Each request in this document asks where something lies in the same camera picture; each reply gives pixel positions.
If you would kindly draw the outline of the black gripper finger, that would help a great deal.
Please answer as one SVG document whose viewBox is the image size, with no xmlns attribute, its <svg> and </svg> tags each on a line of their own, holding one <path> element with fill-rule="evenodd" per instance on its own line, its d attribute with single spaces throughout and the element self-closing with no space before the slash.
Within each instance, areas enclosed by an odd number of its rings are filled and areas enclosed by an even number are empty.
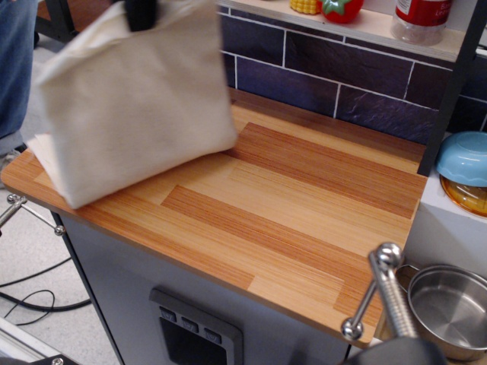
<svg viewBox="0 0 487 365">
<path fill-rule="evenodd" d="M 126 0 L 124 7 L 132 32 L 150 30 L 155 25 L 158 16 L 157 0 Z"/>
</svg>

